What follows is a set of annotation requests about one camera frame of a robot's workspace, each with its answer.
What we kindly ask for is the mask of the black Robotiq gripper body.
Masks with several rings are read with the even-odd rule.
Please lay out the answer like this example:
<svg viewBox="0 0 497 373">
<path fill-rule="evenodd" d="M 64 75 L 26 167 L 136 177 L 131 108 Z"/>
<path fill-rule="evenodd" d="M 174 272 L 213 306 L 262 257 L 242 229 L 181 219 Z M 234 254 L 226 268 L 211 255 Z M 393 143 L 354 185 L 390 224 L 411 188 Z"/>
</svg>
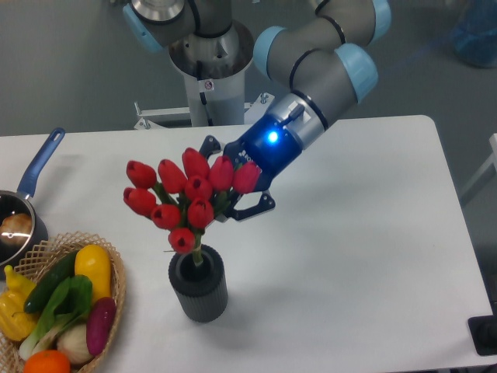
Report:
<svg viewBox="0 0 497 373">
<path fill-rule="evenodd" d="M 288 129 L 291 120 L 263 116 L 239 139 L 227 143 L 223 154 L 235 163 L 253 161 L 261 174 L 254 192 L 268 190 L 273 179 L 303 151 Z"/>
</svg>

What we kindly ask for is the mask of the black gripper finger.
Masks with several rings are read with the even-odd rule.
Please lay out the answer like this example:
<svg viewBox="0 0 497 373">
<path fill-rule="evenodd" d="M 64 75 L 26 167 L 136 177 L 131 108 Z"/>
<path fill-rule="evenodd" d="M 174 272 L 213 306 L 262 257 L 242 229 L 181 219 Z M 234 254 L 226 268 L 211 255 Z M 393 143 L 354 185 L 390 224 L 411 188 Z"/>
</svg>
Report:
<svg viewBox="0 0 497 373">
<path fill-rule="evenodd" d="M 246 208 L 237 209 L 236 205 L 241 199 L 242 197 L 239 197 L 237 200 L 235 200 L 235 204 L 232 207 L 229 207 L 224 212 L 224 216 L 226 217 L 226 219 L 231 218 L 235 221 L 245 221 L 249 218 L 254 218 L 261 214 L 272 211 L 276 207 L 276 202 L 268 190 L 261 193 L 256 204 L 253 204 L 252 206 Z"/>
<path fill-rule="evenodd" d="M 208 135 L 204 138 L 200 146 L 199 153 L 209 159 L 212 155 L 223 155 L 225 144 L 218 141 L 213 135 Z"/>
</svg>

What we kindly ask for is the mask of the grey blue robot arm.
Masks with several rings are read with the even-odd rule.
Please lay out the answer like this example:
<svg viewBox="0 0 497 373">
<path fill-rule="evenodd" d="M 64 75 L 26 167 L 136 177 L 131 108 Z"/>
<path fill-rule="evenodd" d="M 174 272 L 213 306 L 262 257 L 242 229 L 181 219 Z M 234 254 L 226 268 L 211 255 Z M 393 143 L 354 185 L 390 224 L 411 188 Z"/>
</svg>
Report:
<svg viewBox="0 0 497 373">
<path fill-rule="evenodd" d="M 273 26 L 253 38 L 232 16 L 229 1 L 132 1 L 123 15 L 149 51 L 168 51 L 184 78 L 191 123 L 240 124 L 245 113 L 245 70 L 254 65 L 288 89 L 236 141 L 207 137 L 201 153 L 222 153 L 235 165 L 254 161 L 262 174 L 257 205 L 238 210 L 229 195 L 218 221 L 241 221 L 274 208 L 273 179 L 377 84 L 364 50 L 391 24 L 386 1 L 320 1 L 315 18 L 297 30 Z"/>
</svg>

